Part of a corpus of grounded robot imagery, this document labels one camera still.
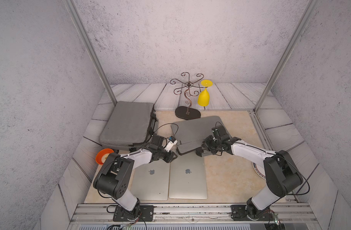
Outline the grey laptop sleeve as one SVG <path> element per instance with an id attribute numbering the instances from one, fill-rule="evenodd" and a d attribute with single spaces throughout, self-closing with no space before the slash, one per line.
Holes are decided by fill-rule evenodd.
<path id="1" fill-rule="evenodd" d="M 119 101 L 99 136 L 104 148 L 130 150 L 149 140 L 158 119 L 153 103 Z"/>
<path id="2" fill-rule="evenodd" d="M 177 140 L 176 151 L 180 156 L 195 153 L 199 157 L 212 155 L 212 152 L 202 147 L 208 136 L 213 136 L 213 129 L 223 126 L 218 116 L 202 117 L 193 120 L 183 120 L 171 125 L 173 136 Z"/>

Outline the silver apple laptop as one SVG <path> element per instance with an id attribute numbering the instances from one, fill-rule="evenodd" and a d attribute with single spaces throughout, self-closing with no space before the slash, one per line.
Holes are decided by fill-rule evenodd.
<path id="1" fill-rule="evenodd" d="M 178 156 L 170 164 L 169 198 L 208 198 L 204 159 L 195 152 Z"/>
<path id="2" fill-rule="evenodd" d="M 168 200 L 170 164 L 163 160 L 137 167 L 134 171 L 131 193 L 141 201 Z"/>

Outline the grey laptop bag with strap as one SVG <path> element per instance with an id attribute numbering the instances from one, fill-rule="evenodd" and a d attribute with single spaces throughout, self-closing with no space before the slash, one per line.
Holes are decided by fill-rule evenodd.
<path id="1" fill-rule="evenodd" d="M 112 126 L 114 134 L 110 135 L 107 147 L 115 151 L 134 152 L 150 142 L 157 127 L 158 119 L 154 110 L 142 115 L 126 114 L 117 117 Z"/>

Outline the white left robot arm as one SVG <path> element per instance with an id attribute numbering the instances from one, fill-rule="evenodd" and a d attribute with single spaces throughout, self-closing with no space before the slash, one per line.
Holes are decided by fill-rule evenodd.
<path id="1" fill-rule="evenodd" d="M 106 194 L 132 215 L 140 210 L 140 200 L 128 189 L 132 171 L 139 166 L 163 160 L 171 163 L 178 157 L 171 150 L 150 144 L 128 155 L 110 153 L 93 182 L 98 192 Z"/>

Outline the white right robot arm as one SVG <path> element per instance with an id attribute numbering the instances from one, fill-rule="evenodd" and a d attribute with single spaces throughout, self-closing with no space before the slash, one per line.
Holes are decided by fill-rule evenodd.
<path id="1" fill-rule="evenodd" d="M 227 152 L 264 169 L 266 186 L 246 203 L 246 212 L 250 217 L 265 211 L 304 182 L 304 177 L 286 151 L 274 152 L 250 145 L 240 138 L 214 138 L 211 135 L 201 146 L 212 154 Z"/>

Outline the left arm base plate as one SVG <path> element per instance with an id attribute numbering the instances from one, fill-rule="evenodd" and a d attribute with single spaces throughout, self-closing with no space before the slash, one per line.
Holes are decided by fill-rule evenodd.
<path id="1" fill-rule="evenodd" d="M 136 220 L 151 222 L 153 221 L 154 206 L 140 205 L 136 206 L 134 210 L 128 211 L 122 207 L 116 207 L 114 211 L 114 222 L 134 222 Z"/>

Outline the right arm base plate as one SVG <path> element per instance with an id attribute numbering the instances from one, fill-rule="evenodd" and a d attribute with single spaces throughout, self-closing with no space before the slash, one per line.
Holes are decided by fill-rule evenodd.
<path id="1" fill-rule="evenodd" d="M 269 208 L 258 210 L 253 205 L 232 205 L 231 219 L 234 221 L 273 221 L 273 211 Z"/>

